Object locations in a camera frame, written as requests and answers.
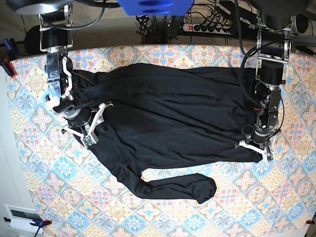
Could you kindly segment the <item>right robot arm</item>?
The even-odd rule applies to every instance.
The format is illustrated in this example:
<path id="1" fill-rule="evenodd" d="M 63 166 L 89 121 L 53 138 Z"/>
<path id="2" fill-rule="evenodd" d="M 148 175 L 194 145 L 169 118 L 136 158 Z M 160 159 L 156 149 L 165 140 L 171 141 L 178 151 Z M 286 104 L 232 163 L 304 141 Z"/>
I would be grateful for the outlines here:
<path id="1" fill-rule="evenodd" d="M 45 106 L 68 124 L 62 131 L 79 137 L 89 148 L 98 142 L 95 129 L 104 122 L 107 105 L 95 109 L 93 100 L 83 102 L 75 97 L 73 64 L 67 51 L 73 47 L 73 1 L 71 0 L 8 0 L 6 4 L 20 15 L 39 16 L 39 48 L 46 53 L 47 96 Z"/>

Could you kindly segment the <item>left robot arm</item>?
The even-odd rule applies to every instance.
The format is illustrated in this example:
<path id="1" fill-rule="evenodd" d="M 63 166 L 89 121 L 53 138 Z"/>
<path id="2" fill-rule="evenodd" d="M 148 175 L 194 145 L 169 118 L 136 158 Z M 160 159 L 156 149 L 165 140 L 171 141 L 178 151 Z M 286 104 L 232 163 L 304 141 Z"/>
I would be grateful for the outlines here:
<path id="1" fill-rule="evenodd" d="M 247 4 L 257 11 L 257 45 L 244 52 L 238 81 L 242 92 L 253 104 L 253 122 L 242 128 L 245 139 L 236 147 L 244 147 L 259 153 L 264 162 L 274 158 L 271 138 L 280 132 L 278 106 L 282 102 L 280 85 L 285 83 L 290 52 L 295 43 L 307 44 L 307 37 L 299 40 L 292 35 L 297 16 L 304 14 L 312 2 L 310 0 L 248 0 Z M 244 84 L 246 61 L 256 57 L 253 93 Z"/>

